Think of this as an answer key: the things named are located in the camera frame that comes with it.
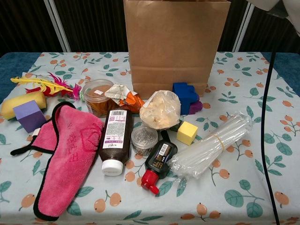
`barcode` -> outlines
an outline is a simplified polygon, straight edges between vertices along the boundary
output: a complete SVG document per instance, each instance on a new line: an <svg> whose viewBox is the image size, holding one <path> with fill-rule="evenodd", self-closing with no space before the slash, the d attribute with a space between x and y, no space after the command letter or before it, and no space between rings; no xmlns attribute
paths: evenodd
<svg viewBox="0 0 300 225"><path fill-rule="evenodd" d="M163 156L165 154L165 151L167 151L169 145L167 144L163 144L163 146L161 147L160 151L159 151L159 155Z"/></svg>
<svg viewBox="0 0 300 225"><path fill-rule="evenodd" d="M112 112L113 116L124 116L124 111L115 110Z"/></svg>

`tablecloth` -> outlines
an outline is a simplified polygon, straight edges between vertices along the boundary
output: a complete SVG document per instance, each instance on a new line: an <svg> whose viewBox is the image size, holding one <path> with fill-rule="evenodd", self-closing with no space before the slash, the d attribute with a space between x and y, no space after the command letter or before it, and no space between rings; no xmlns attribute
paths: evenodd
<svg viewBox="0 0 300 225"><path fill-rule="evenodd" d="M158 182L154 196L140 187L145 158L131 151L122 175L106 177L98 157L68 210L54 223L41 221L32 204L50 155L31 150L17 157L10 151L27 145L31 136L16 120L0 117L0 223L5 224L272 224L275 219L261 157L261 106L268 62L259 52L218 52L205 95L203 110L184 116L199 127L200 141L228 116L241 111L255 122L252 132L230 146L200 179L177 179L169 173ZM44 52L23 76L51 79L48 72L69 84L83 86L93 79L109 79L130 89L127 52ZM18 85L7 98L25 93L31 84ZM87 111L84 102L68 97L47 98L49 118L62 101ZM274 70L266 107L265 153L279 218L296 224L300 217L300 99ZM134 127L141 125L134 117ZM179 151L187 146L170 139Z"/></svg>

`yellow foam cube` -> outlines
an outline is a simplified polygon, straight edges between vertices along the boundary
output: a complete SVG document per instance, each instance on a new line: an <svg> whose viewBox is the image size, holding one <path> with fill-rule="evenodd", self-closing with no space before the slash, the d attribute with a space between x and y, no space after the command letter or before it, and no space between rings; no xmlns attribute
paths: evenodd
<svg viewBox="0 0 300 225"><path fill-rule="evenodd" d="M183 122L177 132L177 140L190 145L196 137L198 127L188 122Z"/></svg>

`dark curtain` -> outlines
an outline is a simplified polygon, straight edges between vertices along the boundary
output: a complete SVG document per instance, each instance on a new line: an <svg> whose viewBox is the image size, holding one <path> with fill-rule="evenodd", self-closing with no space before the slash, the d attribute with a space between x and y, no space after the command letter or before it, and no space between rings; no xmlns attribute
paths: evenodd
<svg viewBox="0 0 300 225"><path fill-rule="evenodd" d="M231 0L227 20L219 43L218 51L231 52L238 35L248 2L245 0Z"/></svg>
<svg viewBox="0 0 300 225"><path fill-rule="evenodd" d="M73 52L127 52L123 0L55 0Z"/></svg>
<svg viewBox="0 0 300 225"><path fill-rule="evenodd" d="M276 24L280 24L281 42L278 52L300 53L300 37L293 25L287 19L280 19L255 8L250 19L241 52L271 52L274 41Z"/></svg>
<svg viewBox="0 0 300 225"><path fill-rule="evenodd" d="M7 52L61 52L42 0L0 0L0 56Z"/></svg>

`bottle label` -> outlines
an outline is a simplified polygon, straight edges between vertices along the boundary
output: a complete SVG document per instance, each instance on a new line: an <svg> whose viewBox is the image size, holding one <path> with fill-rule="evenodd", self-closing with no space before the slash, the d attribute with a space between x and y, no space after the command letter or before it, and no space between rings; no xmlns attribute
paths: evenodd
<svg viewBox="0 0 300 225"><path fill-rule="evenodd" d="M103 149L122 149L126 126L126 110L109 112Z"/></svg>
<svg viewBox="0 0 300 225"><path fill-rule="evenodd" d="M155 159L153 160L152 165L156 167L157 169L161 169L165 162L168 160L169 156L169 151L170 151L170 146L167 144L163 144L161 147L160 151L156 155Z"/></svg>

